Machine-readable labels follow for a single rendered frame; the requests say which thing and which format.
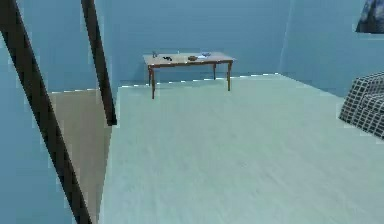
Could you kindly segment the black door frame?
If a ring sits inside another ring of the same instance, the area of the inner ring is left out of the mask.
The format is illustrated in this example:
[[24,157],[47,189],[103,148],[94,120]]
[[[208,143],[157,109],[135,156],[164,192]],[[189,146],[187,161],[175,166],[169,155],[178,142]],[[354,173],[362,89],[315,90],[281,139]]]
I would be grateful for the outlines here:
[[[117,123],[94,0],[80,0],[106,123]],[[23,86],[76,224],[96,224],[81,190],[16,0],[0,0],[0,33]]]

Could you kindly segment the brown wooden table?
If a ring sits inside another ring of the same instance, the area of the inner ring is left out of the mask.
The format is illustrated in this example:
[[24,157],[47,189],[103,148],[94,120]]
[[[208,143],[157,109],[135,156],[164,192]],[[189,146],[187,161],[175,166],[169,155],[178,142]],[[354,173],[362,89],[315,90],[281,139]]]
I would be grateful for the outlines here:
[[[202,53],[172,53],[172,54],[158,54],[156,58],[153,58],[152,54],[144,55],[144,63],[148,70],[149,86],[151,87],[152,98],[155,98],[155,68],[167,68],[167,67],[180,67],[180,66],[200,66],[200,65],[211,65],[213,68],[213,79],[216,79],[216,67],[218,64],[227,65],[227,89],[231,87],[231,70],[235,58],[226,55],[222,52],[210,52],[211,55],[205,57]],[[189,56],[196,56],[196,61],[189,61]],[[172,61],[167,61],[163,57],[171,57]]]

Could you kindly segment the black checked sofa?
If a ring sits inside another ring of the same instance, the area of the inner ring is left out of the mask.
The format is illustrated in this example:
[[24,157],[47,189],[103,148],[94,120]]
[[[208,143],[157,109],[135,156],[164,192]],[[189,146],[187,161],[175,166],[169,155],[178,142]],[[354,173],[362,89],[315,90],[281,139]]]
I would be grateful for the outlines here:
[[384,72],[353,80],[339,119],[384,140]]

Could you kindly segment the dark blue framed picture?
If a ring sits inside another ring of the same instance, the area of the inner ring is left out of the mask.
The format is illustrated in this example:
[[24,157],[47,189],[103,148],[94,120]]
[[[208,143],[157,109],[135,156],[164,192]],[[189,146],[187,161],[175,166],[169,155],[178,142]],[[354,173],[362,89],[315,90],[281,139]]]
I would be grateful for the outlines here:
[[384,0],[366,0],[357,33],[384,34]]

